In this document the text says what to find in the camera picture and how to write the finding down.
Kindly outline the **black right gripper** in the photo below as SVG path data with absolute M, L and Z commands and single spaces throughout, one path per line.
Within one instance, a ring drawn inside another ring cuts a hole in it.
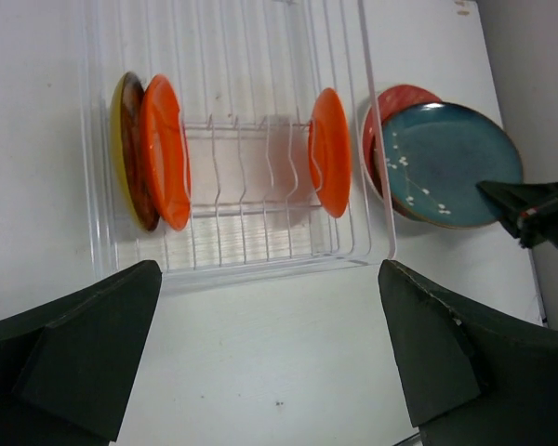
M 511 184 L 480 181 L 478 190 L 498 209 L 507 232 L 519 232 L 523 248 L 549 242 L 558 250 L 558 181 Z

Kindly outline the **orange plate right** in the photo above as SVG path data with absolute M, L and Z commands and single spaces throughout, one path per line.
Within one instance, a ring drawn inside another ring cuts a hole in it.
M 308 159 L 320 204 L 330 216 L 343 216 L 352 184 L 352 148 L 345 111 L 334 88 L 325 88 L 314 103 Z

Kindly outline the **yellow brown plate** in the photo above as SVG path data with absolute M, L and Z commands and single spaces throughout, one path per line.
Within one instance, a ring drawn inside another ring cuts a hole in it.
M 160 216 L 140 157 L 140 106 L 144 94 L 134 72 L 126 72 L 119 79 L 110 106 L 110 151 L 128 213 L 141 230 L 153 232 Z

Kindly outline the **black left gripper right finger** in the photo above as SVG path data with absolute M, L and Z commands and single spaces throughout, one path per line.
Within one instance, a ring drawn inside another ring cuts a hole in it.
M 558 331 L 398 261 L 379 292 L 411 425 L 425 445 L 558 445 Z

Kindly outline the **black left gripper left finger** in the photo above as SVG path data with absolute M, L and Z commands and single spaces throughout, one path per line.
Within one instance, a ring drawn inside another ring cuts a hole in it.
M 0 321 L 0 445 L 118 438 L 162 285 L 143 260 Z

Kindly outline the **orange plate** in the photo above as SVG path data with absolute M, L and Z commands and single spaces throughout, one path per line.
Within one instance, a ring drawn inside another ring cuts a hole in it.
M 325 88 L 314 103 L 308 159 L 320 204 L 330 216 L 343 216 L 352 184 L 352 148 L 345 111 L 334 88 Z
M 140 107 L 140 156 L 154 206 L 173 230 L 183 230 L 191 215 L 190 155 L 180 112 L 169 79 L 155 75 Z

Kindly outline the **orange plate left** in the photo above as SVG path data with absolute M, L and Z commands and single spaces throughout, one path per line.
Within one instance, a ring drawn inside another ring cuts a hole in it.
M 173 230 L 183 230 L 191 215 L 190 155 L 180 112 L 169 79 L 155 75 L 140 107 L 140 156 L 154 206 Z

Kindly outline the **dark teal plate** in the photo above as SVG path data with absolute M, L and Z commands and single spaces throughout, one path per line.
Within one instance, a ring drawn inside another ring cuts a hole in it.
M 493 224 L 498 209 L 480 181 L 524 182 L 520 152 L 478 111 L 451 102 L 406 108 L 382 125 L 391 197 L 413 218 L 465 230 Z

